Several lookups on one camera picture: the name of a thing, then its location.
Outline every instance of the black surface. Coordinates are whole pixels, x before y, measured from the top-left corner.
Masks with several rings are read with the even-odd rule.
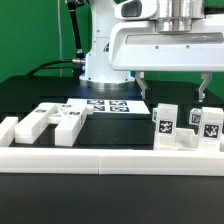
[[[0,175],[0,222],[223,224],[224,178]]]
[[[179,105],[178,127],[188,126],[192,107],[223,107],[223,100],[209,92],[203,104],[194,103],[194,84],[148,85],[150,110],[158,103]],[[65,103],[69,97],[141,99],[138,88],[96,91],[77,86],[70,78],[39,77],[13,77],[0,85],[0,96],[1,119],[6,115],[22,119],[41,102]],[[53,130],[49,126],[34,147],[49,143],[54,147]],[[75,146],[148,149],[153,131],[151,115],[95,114],[88,117]],[[0,223],[223,224],[223,189],[223,177],[0,174]]]

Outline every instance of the green wall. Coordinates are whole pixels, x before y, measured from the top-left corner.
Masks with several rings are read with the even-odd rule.
[[[42,63],[59,59],[57,21],[58,0],[0,1],[0,82],[14,75],[24,75]],[[207,6],[224,6],[224,0],[206,0]],[[70,15],[64,0],[60,1],[63,58],[75,56]],[[91,45],[90,7],[77,10],[85,52]],[[58,71],[38,75],[59,75]],[[71,76],[64,70],[63,76]],[[149,72],[148,80],[201,83],[199,73]],[[224,99],[224,73],[214,73],[209,89]]]

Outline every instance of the white rectangular block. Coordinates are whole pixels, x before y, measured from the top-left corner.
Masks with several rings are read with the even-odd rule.
[[[6,117],[0,124],[0,147],[8,147],[15,138],[17,117]]]
[[[198,150],[220,151],[223,118],[221,108],[202,108]]]
[[[178,106],[159,104],[157,108],[154,150],[174,148]]]
[[[87,106],[72,106],[69,113],[55,129],[55,145],[73,146],[87,117]]]
[[[15,127],[16,143],[33,144],[48,126],[48,116],[56,112],[55,103],[42,103]]]

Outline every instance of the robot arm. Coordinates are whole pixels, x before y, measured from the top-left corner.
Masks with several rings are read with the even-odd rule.
[[[116,17],[124,22],[111,33],[110,65],[137,72],[201,72],[205,82],[196,100],[202,101],[212,72],[224,71],[224,12],[205,17],[203,0],[154,3],[129,0],[115,8]]]

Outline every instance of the white plastic piece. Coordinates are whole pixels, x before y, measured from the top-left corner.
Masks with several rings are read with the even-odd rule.
[[[56,112],[55,103],[42,103],[15,127],[16,143],[33,144],[48,126],[48,117]]]
[[[73,105],[55,129],[55,145],[71,147],[85,123],[87,114],[86,105],[78,108]]]
[[[98,174],[96,150],[1,148],[0,173]]]
[[[224,153],[111,150],[100,155],[99,174],[224,176]]]
[[[123,17],[122,16],[122,7],[125,4],[133,2],[133,0],[128,0],[123,3],[118,4],[115,7],[115,17],[122,20],[142,20],[142,19],[149,19],[153,17],[157,12],[157,0],[140,0],[142,5],[141,14],[138,17]]]
[[[15,138],[18,117],[6,117],[0,124],[0,147],[8,147]]]
[[[224,176],[224,152],[1,148],[0,173]]]
[[[177,105],[159,104],[157,108],[154,150],[175,150]]]
[[[199,126],[201,122],[201,109],[193,108],[190,111],[189,124]]]
[[[198,150],[220,150],[223,118],[224,113],[221,108],[202,108]]]

